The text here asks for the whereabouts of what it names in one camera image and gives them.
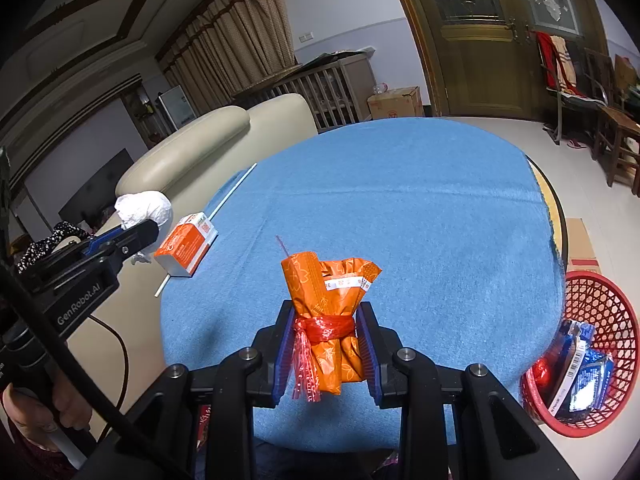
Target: orange and white box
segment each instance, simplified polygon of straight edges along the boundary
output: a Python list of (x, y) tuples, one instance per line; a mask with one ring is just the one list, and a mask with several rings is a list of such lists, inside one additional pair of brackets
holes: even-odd
[(188, 278), (211, 247), (218, 231), (204, 213), (182, 218), (154, 254), (170, 276)]

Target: black and white dotted cloth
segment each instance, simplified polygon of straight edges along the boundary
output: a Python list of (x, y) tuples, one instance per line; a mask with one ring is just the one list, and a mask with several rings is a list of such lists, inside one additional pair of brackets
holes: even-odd
[(84, 240), (88, 237), (88, 233), (69, 222), (58, 222), (53, 227), (53, 234), (50, 237), (34, 242), (27, 247), (27, 250), (24, 251), (24, 256), (15, 266), (18, 269), (18, 273), (23, 273), (25, 269), (31, 267), (35, 262), (49, 256), (62, 240), (70, 236), (77, 236)]

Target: wooden double door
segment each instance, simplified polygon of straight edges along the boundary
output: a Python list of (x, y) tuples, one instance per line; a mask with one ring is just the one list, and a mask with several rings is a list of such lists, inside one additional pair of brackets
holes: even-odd
[(402, 0), (437, 115), (537, 120), (552, 106), (535, 32), (606, 53), (594, 0)]

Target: blue tablecloth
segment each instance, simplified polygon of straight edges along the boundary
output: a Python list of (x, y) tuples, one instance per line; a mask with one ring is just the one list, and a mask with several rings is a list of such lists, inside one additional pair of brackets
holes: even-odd
[[(365, 299), (380, 325), (436, 364), (486, 363), (516, 396), (561, 315), (562, 265), (526, 157), (466, 124), (380, 120), (306, 140), (261, 161), (214, 224), (196, 274), (162, 295), (168, 363), (216, 364), (274, 322), (289, 297), (275, 235), (291, 253), (378, 264)], [(256, 436), (324, 452), (398, 445), (399, 410), (379, 410), (366, 383), (317, 404), (290, 392), (276, 410), (254, 410)]]

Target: white straw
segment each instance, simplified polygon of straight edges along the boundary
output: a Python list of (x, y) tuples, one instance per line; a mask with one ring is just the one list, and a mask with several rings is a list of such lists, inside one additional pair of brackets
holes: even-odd
[(220, 208), (225, 205), (226, 200), (228, 200), (228, 198), (231, 196), (231, 194), (238, 189), (238, 186), (240, 186), (240, 184), (242, 184), (242, 181), (244, 179), (246, 179), (249, 176), (249, 173), (251, 173), (254, 168), (258, 165), (257, 162), (254, 162), (254, 164), (252, 165), (252, 167), (250, 167), (248, 170), (246, 170), (246, 173), (242, 176), (242, 178), (240, 180), (238, 180), (238, 182), (236, 182), (236, 185), (233, 186), (231, 188), (231, 190), (229, 190), (229, 192), (226, 194), (226, 196), (220, 201), (220, 203), (216, 206), (216, 208), (213, 210), (213, 213), (211, 213), (209, 215), (209, 221), (211, 222), (211, 219), (213, 218), (213, 215), (215, 215), (218, 211), (220, 211)]
[[(246, 179), (249, 176), (249, 173), (251, 173), (254, 168), (258, 165), (257, 162), (255, 162), (252, 167), (250, 167), (248, 170), (246, 170), (246, 173), (242, 176), (242, 178), (240, 180), (238, 180), (238, 182), (236, 182), (235, 186), (233, 186), (231, 188), (231, 190), (229, 190), (229, 192), (225, 195), (225, 197), (220, 201), (220, 203), (216, 206), (216, 208), (213, 210), (213, 213), (211, 213), (209, 215), (208, 220), (211, 222), (211, 219), (213, 218), (213, 216), (220, 211), (220, 208), (222, 208), (223, 205), (225, 205), (225, 202), (228, 200), (228, 198), (231, 196), (231, 194), (238, 189), (238, 186), (240, 186), (240, 184), (242, 184), (242, 181), (244, 179)], [(171, 276), (166, 275), (164, 277), (164, 280), (162, 280), (162, 283), (160, 284), (160, 286), (158, 287), (158, 290), (156, 290), (156, 293), (154, 294), (154, 298), (157, 298), (158, 296), (160, 296), (160, 294), (162, 294), (162, 291), (164, 290), (165, 285), (169, 282), (169, 278)]]

